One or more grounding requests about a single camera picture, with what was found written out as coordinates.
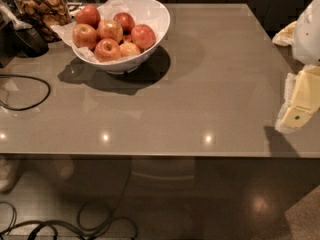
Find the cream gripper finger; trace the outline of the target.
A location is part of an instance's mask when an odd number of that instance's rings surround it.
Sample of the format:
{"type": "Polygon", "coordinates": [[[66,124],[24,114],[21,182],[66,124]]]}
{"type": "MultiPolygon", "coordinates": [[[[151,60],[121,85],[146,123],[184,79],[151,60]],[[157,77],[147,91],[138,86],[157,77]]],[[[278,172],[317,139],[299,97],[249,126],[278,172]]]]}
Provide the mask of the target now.
{"type": "Polygon", "coordinates": [[[295,27],[296,21],[288,24],[275,34],[275,36],[272,38],[272,42],[279,46],[291,46],[293,44],[295,27]]]}

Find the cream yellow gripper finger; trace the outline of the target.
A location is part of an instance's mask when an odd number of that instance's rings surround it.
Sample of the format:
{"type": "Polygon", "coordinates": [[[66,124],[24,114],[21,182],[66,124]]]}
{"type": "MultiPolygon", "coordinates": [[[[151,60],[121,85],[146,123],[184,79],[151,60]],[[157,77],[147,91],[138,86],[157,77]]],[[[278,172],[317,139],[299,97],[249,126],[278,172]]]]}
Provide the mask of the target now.
{"type": "Polygon", "coordinates": [[[303,128],[320,109],[320,66],[305,65],[298,74],[289,73],[285,80],[284,103],[275,129],[292,133],[303,128]]]}

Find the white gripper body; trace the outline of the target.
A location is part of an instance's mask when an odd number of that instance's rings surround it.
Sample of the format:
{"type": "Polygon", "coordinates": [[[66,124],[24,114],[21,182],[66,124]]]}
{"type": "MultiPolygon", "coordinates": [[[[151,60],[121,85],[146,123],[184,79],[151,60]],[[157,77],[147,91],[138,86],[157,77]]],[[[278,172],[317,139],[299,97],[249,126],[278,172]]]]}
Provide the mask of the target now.
{"type": "Polygon", "coordinates": [[[305,65],[320,65],[320,0],[312,0],[299,16],[294,29],[292,54],[305,65]]]}

